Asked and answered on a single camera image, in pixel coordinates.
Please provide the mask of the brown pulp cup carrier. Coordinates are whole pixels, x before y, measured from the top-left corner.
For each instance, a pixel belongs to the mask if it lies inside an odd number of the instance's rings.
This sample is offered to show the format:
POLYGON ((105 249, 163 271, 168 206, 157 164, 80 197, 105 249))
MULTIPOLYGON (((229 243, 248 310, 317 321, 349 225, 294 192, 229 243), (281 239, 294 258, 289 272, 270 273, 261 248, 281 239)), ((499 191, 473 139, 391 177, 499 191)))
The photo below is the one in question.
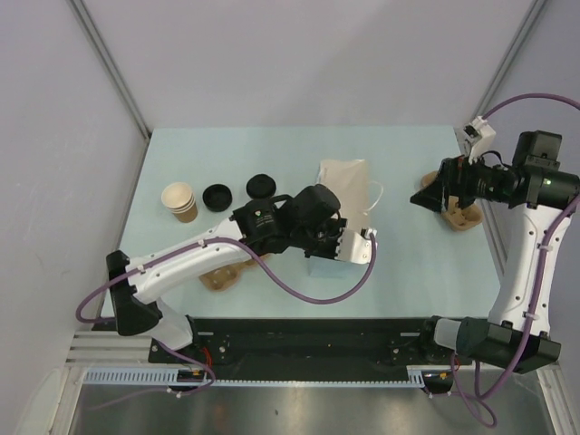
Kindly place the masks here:
MULTIPOLYGON (((420 179, 420 191, 427 189, 427 194, 434 193, 433 189, 429 188, 429 186, 435 181, 438 175, 438 171, 432 171, 420 179)), ((483 222, 483 212, 481 211, 480 207, 474 202, 469 205, 467 208, 460 208, 459 207, 459 198, 457 195, 453 195, 455 193, 454 188, 444 188, 443 189, 445 194, 448 194, 448 207, 446 211, 443 209, 438 209, 441 211, 442 218, 449 224, 449 227, 454 231, 468 231, 483 222)), ((424 205, 429 206, 429 209, 435 208, 435 205, 439 204, 438 201, 433 201, 428 198, 424 198, 421 200, 424 205)))

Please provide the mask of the light blue paper bag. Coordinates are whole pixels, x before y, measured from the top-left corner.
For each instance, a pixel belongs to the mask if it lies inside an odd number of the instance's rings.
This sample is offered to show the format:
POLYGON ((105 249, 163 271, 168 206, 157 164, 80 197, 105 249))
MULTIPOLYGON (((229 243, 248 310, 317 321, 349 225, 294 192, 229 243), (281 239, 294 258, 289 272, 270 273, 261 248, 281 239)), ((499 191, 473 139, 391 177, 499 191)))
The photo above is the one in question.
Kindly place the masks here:
MULTIPOLYGON (((317 182, 339 199, 340 215, 347 220, 346 228, 359 231, 372 227, 370 214, 381 200, 384 187, 371 179, 365 159, 323 159, 317 182)), ((307 260, 308 275, 316 278, 343 278, 362 272, 367 266, 318 257, 307 260)))

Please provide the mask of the black plastic cup lid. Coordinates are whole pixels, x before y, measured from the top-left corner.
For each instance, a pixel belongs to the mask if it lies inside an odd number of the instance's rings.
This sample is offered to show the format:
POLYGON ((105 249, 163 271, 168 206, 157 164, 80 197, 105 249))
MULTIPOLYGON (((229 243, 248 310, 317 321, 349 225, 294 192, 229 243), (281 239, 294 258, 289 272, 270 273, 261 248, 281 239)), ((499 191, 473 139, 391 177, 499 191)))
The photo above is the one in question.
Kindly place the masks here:
POLYGON ((271 198, 276 193, 276 182, 267 174, 256 174, 246 183, 246 193, 251 199, 271 198))

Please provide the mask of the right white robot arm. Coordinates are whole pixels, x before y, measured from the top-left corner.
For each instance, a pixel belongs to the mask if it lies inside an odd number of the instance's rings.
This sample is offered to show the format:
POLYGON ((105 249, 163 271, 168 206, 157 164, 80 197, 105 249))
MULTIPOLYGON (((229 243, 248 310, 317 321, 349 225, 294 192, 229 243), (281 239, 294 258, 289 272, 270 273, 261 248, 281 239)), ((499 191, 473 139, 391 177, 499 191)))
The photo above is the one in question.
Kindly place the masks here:
POLYGON ((506 204, 515 216, 499 293, 486 319, 433 316, 418 341, 420 357, 440 363, 450 354, 523 374, 555 362, 561 345, 550 339, 548 304, 558 249, 575 213, 578 176, 560 170, 562 138, 546 131, 520 134, 508 165, 483 157, 491 128, 466 127, 469 154, 444 159, 435 179, 411 197, 434 212, 476 200, 506 204))

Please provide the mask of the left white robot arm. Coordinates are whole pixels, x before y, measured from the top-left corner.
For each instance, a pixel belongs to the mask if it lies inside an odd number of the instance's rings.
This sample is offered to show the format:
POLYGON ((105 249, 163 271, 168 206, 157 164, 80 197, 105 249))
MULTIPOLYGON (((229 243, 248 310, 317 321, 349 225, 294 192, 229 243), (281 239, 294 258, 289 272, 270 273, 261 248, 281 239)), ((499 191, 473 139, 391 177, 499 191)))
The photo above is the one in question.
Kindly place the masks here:
POLYGON ((347 224, 340 208, 334 193, 316 184, 295 197, 252 199, 210 230, 152 255, 129 258, 120 250, 107 255, 117 334, 150 334, 179 361, 194 360, 200 340, 162 296, 190 278, 289 247, 335 260, 347 224))

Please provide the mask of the stack of black lids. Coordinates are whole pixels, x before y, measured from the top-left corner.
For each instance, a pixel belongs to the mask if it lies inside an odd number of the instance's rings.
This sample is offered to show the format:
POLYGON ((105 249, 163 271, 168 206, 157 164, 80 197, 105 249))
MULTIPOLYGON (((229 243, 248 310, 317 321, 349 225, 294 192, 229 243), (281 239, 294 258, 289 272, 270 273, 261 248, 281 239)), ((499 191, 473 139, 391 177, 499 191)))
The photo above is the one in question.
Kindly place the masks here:
POLYGON ((233 196, 228 186, 213 184, 203 191, 202 201, 209 211, 218 213, 227 210, 231 206, 233 196))

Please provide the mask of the stack of paper cups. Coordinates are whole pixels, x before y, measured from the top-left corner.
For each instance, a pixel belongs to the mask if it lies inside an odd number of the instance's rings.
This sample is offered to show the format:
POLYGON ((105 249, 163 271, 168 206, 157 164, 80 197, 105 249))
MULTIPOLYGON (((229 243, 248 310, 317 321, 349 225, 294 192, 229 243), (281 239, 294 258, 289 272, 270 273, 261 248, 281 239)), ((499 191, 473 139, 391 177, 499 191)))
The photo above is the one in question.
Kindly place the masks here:
POLYGON ((163 206, 181 223, 193 222, 198 217, 196 197, 185 182, 168 185, 161 193, 163 206))

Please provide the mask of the aluminium frame post right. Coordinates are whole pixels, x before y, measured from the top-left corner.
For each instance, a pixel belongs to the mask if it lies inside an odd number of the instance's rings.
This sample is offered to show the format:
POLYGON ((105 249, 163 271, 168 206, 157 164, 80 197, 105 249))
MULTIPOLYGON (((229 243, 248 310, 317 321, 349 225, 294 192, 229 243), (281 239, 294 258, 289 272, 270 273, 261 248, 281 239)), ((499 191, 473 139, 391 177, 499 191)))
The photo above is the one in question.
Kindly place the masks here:
POLYGON ((550 4, 551 1, 548 0, 534 0, 531 2, 483 95, 478 100, 474 111, 469 117, 470 119, 481 115, 486 109, 491 108, 491 103, 501 89, 504 81, 507 79, 518 56, 527 44, 528 38, 535 31, 550 4))

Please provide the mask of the aluminium frame post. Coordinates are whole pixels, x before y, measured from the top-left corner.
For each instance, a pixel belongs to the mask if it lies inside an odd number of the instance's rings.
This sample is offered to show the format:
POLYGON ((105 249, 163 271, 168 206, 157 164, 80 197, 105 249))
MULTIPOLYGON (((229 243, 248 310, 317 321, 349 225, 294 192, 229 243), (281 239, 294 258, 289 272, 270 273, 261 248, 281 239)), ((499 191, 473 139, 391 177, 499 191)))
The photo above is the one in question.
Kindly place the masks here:
POLYGON ((551 1, 548 0, 534 0, 531 2, 483 95, 478 100, 474 111, 469 117, 470 119, 481 115, 486 109, 491 108, 491 103, 501 89, 504 81, 507 79, 518 56, 527 44, 528 38, 535 31, 550 4, 551 1))
POLYGON ((95 22, 87 4, 82 0, 67 0, 74 18, 79 24, 90 47, 93 49, 102 69, 109 78, 113 90, 117 93, 121 104, 129 114, 131 121, 140 133, 141 137, 149 142, 152 132, 134 99, 130 87, 126 83, 121 70, 114 60, 111 51, 106 44, 102 33, 95 22))

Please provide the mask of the aluminium frame post left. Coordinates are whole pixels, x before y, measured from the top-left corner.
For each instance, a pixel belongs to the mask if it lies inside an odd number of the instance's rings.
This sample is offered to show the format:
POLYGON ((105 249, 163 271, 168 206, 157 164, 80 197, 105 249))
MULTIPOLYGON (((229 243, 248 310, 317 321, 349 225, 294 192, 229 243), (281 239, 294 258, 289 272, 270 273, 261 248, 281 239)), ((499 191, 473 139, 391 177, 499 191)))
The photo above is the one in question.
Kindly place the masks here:
POLYGON ((102 33, 95 22, 87 4, 82 0, 67 0, 74 18, 79 24, 90 47, 93 49, 102 69, 109 78, 113 90, 117 93, 121 104, 129 114, 131 121, 140 133, 141 137, 149 142, 152 132, 134 99, 130 87, 126 83, 121 70, 114 60, 111 51, 106 44, 102 33))

